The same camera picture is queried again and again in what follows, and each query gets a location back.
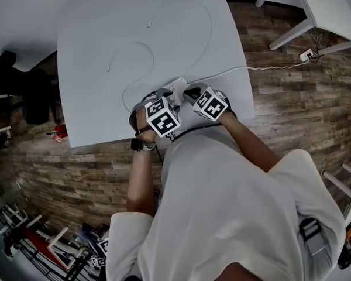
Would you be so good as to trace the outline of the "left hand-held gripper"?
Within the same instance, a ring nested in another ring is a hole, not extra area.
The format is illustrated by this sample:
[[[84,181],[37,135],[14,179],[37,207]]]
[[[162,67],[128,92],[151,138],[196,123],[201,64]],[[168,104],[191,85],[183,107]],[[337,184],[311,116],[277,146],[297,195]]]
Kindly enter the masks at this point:
[[[167,99],[174,100],[174,91],[168,88],[161,88],[160,96],[161,98],[156,101],[141,101],[133,107],[129,117],[129,123],[136,131],[136,135],[144,130],[138,130],[137,128],[136,113],[141,107],[145,107],[146,109],[146,121],[149,124],[149,129],[154,130],[159,137],[162,138],[180,127],[181,119],[178,113],[181,106],[174,107],[167,101]]]

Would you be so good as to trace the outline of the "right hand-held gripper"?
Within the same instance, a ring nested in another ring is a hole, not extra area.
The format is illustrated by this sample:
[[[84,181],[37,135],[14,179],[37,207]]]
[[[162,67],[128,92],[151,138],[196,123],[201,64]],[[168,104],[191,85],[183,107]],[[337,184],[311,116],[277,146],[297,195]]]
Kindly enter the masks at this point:
[[[204,83],[192,83],[184,90],[183,97],[193,106],[196,114],[213,122],[229,108],[227,97]]]

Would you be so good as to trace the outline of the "white power strip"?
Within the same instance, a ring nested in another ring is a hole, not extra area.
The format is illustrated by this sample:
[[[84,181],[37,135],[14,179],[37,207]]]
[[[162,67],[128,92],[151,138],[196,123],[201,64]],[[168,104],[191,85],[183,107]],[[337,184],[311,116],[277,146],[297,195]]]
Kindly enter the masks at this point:
[[[179,77],[174,79],[173,81],[170,81],[166,85],[162,86],[161,88],[168,88],[169,90],[174,91],[175,97],[174,100],[168,100],[167,101],[174,107],[180,107],[182,103],[185,101],[185,98],[183,97],[183,92],[188,88],[188,82],[184,77]],[[151,93],[147,94],[142,101],[149,101],[149,100],[158,100],[161,98],[160,96],[160,89],[152,91]]]

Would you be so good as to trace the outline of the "person's left forearm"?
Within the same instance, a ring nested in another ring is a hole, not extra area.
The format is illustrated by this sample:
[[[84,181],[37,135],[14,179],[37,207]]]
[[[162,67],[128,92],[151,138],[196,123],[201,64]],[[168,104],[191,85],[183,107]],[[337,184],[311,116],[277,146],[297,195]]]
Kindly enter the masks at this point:
[[[138,151],[133,154],[126,196],[126,210],[144,213],[151,217],[155,215],[151,152]]]

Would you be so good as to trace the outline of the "person's right forearm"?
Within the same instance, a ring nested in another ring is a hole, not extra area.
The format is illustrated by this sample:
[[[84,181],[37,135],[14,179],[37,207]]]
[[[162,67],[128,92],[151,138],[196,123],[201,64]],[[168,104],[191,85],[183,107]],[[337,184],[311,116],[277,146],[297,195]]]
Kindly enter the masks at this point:
[[[280,158],[231,112],[225,111],[219,117],[219,122],[229,132],[242,155],[264,172],[268,172],[280,161]]]

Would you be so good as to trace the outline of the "person's left hand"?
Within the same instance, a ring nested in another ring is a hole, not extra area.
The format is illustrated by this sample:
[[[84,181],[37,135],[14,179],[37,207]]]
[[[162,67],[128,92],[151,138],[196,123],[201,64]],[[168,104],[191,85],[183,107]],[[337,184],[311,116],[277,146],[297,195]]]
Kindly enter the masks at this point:
[[[137,110],[136,120],[138,130],[146,129],[149,126],[149,124],[146,121],[145,107],[141,107]],[[146,131],[139,133],[136,137],[142,140],[143,142],[155,143],[157,133],[152,129],[147,129]]]

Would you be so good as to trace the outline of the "black watch with metal band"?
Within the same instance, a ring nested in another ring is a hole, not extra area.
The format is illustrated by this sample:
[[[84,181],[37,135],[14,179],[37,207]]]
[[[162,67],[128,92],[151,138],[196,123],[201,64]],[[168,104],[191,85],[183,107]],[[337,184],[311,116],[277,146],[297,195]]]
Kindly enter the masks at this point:
[[[140,151],[148,152],[148,151],[155,150],[156,144],[145,142],[138,138],[132,138],[130,143],[130,148],[137,152],[140,152]]]

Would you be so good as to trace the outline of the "red fire extinguisher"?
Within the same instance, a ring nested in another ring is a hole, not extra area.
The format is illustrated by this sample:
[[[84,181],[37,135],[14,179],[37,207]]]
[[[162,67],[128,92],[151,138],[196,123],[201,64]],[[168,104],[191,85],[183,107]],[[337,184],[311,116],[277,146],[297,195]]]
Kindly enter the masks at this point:
[[[68,137],[67,129],[65,124],[57,125],[53,131],[47,132],[47,136],[51,136],[52,140],[57,143],[62,143],[66,137]]]

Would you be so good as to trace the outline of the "white floor socket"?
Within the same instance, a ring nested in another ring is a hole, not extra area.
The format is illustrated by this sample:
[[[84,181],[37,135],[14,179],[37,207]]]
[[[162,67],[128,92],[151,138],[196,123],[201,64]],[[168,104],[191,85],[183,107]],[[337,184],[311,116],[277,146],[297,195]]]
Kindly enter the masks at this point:
[[[299,59],[302,63],[307,62],[310,58],[313,57],[313,55],[314,55],[314,52],[312,51],[312,49],[307,49],[306,51],[299,54]]]

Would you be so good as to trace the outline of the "person's white t-shirt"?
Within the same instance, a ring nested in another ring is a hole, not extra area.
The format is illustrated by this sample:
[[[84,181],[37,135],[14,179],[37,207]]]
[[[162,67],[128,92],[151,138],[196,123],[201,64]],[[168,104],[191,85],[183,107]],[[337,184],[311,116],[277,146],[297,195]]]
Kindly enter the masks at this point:
[[[304,150],[264,172],[224,131],[183,135],[167,149],[154,217],[111,217],[107,281],[212,281],[232,263],[262,281],[324,281],[345,241],[343,215]],[[311,256],[300,234],[316,219],[326,248]]]

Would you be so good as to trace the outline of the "black office chair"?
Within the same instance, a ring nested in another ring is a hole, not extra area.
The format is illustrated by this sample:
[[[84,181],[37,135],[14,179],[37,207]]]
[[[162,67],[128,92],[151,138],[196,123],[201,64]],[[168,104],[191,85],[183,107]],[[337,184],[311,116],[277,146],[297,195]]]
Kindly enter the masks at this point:
[[[21,97],[25,121],[31,125],[41,125],[52,115],[60,124],[56,112],[56,88],[53,76],[43,69],[21,71],[14,68],[16,53],[8,50],[0,55],[0,94]]]

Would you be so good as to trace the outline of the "white side table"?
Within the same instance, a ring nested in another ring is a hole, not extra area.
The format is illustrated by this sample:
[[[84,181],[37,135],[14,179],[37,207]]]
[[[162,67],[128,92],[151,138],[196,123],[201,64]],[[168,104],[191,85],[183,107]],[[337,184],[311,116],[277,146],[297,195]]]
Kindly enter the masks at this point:
[[[347,40],[344,43],[318,50],[319,55],[323,56],[351,48],[351,9],[346,0],[300,1],[307,18],[271,43],[270,50],[278,49],[312,28],[334,33]]]

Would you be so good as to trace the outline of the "red board with white frame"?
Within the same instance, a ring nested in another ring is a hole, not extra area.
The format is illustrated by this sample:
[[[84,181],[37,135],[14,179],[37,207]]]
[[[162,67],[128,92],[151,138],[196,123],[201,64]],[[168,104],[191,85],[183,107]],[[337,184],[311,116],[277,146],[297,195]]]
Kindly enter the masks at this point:
[[[22,227],[22,231],[45,258],[66,271],[69,271],[77,258],[82,255],[82,248],[76,250],[60,242],[60,239],[68,231],[68,227],[64,227],[56,236],[49,240],[46,240],[37,231],[31,230],[29,227]]]

